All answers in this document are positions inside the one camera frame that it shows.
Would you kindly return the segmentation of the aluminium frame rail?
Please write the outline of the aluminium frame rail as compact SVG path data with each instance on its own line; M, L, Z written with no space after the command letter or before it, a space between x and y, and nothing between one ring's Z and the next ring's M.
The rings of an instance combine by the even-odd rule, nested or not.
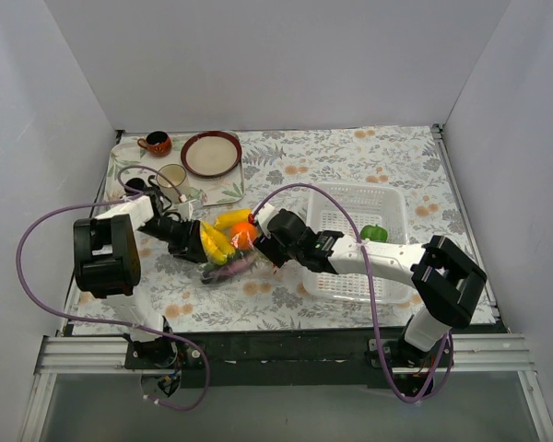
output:
M379 368L377 346L366 330L259 331L194 333L189 339L202 348L210 363L241 366L245 363L362 363ZM436 356L444 369L466 372L530 371L535 363L521 334L457 334L453 356L447 350ZM136 356L134 347L120 336L45 338L35 366L37 374L163 372Z

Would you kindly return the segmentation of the floral table mat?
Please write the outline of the floral table mat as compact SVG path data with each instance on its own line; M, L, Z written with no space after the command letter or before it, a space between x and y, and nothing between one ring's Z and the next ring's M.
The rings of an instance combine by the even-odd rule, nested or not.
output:
M393 243L424 243L444 235L474 253L462 206L453 192L440 132L428 126L375 126L313 131L240 132L241 165L227 178L191 179L195 216L213 222L226 211L251 208L264 198L299 215L323 182L349 182L354 194L383 186L370 206L353 205L353 193L318 215L320 227L347 230L379 225ZM349 220L342 212L349 212ZM421 305L418 293L380 281L377 304L369 304L362 276L336 278L332 297L308 285L295 263L273 268L257 259L223 283L204 285L198 265L171 257L163 242L135 237L142 265L141 288L177 332L235 332L402 326Z

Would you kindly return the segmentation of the orange fake fruit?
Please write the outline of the orange fake fruit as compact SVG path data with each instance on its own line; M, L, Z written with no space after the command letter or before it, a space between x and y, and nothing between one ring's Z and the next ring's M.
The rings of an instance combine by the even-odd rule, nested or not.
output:
M247 221L236 223L229 234L231 244L239 251L251 250L258 236L256 227Z

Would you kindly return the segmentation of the dark blue ceramic cup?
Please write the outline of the dark blue ceramic cup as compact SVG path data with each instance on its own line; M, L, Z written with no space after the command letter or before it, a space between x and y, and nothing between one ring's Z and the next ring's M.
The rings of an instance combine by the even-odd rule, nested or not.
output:
M132 178L124 184L125 193L133 196L147 192L147 183L140 178Z

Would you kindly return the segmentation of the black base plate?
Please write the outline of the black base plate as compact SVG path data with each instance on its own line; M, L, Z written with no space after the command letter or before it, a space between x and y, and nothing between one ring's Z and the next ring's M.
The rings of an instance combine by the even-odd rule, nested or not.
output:
M396 348L399 336L399 328L383 328L383 351L394 380L421 367L429 368L430 362L439 361L440 368L448 366L448 350L441 350L441 356L436 356L440 343L427 356L411 355L406 359L406 354L399 355ZM362 385L388 388L374 331L370 328L192 332L184 337L206 354L211 387ZM202 357L193 356L194 349L185 343L178 342L176 347L182 387L203 387L206 372ZM153 374L154 370L170 367L160 368L137 358L129 343L124 368ZM413 382L423 381L424 369Z

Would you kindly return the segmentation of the dark purple fake eggplant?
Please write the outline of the dark purple fake eggplant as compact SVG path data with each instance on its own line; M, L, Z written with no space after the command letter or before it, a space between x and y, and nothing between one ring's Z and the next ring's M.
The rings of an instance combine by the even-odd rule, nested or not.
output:
M203 270L200 281L204 285L227 281L232 277L251 269L254 265L255 259L256 257L254 255L247 255L231 260L226 264L213 265L212 267Z

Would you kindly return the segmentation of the yellow fake banana bunch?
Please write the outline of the yellow fake banana bunch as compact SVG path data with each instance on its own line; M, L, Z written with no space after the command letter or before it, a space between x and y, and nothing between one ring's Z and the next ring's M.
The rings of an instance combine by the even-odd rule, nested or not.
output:
M224 265L235 256L236 249L227 237L207 222L200 222L199 235L209 262L215 265Z

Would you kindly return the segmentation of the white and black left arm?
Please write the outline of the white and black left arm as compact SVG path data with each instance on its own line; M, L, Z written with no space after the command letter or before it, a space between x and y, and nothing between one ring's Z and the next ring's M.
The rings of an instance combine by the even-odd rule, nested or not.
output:
M169 253L177 259L206 262L201 223L164 211L156 194L144 194L74 223L76 285L112 308L115 318L127 328L128 341L138 358L166 368L176 361L178 347L162 335L171 332L167 319L138 288L141 263L136 231L167 243Z

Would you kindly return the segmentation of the red rimmed beige plate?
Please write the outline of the red rimmed beige plate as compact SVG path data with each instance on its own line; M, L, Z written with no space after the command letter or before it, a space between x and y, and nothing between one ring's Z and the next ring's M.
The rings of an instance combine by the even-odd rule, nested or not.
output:
M223 176L241 162L241 143L222 131L208 131L189 138L181 150L182 165L191 174L205 179Z

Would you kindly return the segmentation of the brown ceramic cup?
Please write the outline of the brown ceramic cup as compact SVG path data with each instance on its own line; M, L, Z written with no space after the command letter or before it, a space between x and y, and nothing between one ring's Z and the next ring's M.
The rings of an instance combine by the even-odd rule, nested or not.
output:
M171 138L163 131L156 131L139 138L137 145L153 157L165 157L172 150Z

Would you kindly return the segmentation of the clear zip top bag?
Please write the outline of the clear zip top bag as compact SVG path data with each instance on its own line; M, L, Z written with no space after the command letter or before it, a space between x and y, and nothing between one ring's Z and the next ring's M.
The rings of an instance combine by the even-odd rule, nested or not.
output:
M210 223L210 222L207 222L207 223L208 223L209 225L211 225L211 226L214 226L214 222L215 222L215 220L214 220L212 223ZM229 242L230 242L230 234L229 234L230 229L223 230L223 231L219 230L219 231L220 231L221 233L223 233L223 234L227 237L227 239L229 240ZM258 250L256 250L254 247L253 247L251 250L247 250L247 251L239 251L239 250L236 249L236 254L235 254L235 256L234 256L233 258L231 258L231 259L229 260L229 262L230 262L231 260L238 259L238 258L240 258L240 257L247 256L247 255L254 255L254 256L256 257L256 259L255 259L255 262L254 262L253 267L252 267L251 269L249 269L248 271L246 271L246 272L249 272L249 271L251 271L252 269L255 269L256 267L259 267L259 266L264 266L264 267L266 267L266 266L270 265L270 266L272 267L272 269L273 269L273 272L276 273L277 270L280 268L280 267L276 267L272 262L270 262L263 254L261 254L261 253L260 253ZM207 261L207 263L203 263L203 264L201 264L201 265L199 266L199 276L198 276L198 279L199 279L199 282L200 282L201 285L204 285L204 284L202 284L201 281L200 281L200 277L201 277L201 274L202 274L203 270L205 270L206 268L212 267L213 265L215 265L215 264L213 264L213 263ZM222 284L222 283L228 282L229 280L224 281L224 282L221 282L221 283L214 283L214 284L209 284L209 285L220 285L220 284Z

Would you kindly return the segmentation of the green fake bell pepper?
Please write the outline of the green fake bell pepper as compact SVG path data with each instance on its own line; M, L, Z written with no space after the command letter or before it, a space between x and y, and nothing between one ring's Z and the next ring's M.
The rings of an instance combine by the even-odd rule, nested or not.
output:
M366 225L359 232L363 240L385 243L388 239L388 232L379 225Z

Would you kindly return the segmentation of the floral serving tray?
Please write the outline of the floral serving tray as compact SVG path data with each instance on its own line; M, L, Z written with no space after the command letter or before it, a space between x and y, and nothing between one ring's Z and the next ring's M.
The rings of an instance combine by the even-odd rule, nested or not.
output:
M175 134L170 142L170 153L156 157L146 151L143 137L123 138L110 153L105 199L120 199L125 194L122 184L133 178L158 186L174 204L192 201L199 208L235 204L243 198L236 134Z

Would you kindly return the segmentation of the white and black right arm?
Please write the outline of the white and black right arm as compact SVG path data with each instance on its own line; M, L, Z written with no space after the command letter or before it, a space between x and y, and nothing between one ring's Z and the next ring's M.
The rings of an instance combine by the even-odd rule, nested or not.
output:
M358 240L340 231L315 232L271 205L248 219L259 231L254 247L276 267L295 261L312 273L361 274L414 288L424 305L391 346L395 362L419 366L447 332L467 328L486 285L486 273L444 236L414 245Z

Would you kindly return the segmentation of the white perforated plastic basket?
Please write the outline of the white perforated plastic basket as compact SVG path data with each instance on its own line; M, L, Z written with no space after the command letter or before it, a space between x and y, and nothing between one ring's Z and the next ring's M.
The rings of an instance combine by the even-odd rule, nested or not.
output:
M309 196L306 225L314 232L337 231L355 241L355 233L365 226L383 228L387 240L383 244L367 245L371 263L393 245L402 250L408 244L406 200L397 189L343 181L319 182L316 186L328 195L311 192ZM347 247L342 256L353 260L357 272L337 275L304 269L303 284L310 294L328 300L370 302L369 284L373 284L379 303L403 304L415 291L411 284L384 278L377 269L372 271L372 277L368 277L358 245Z

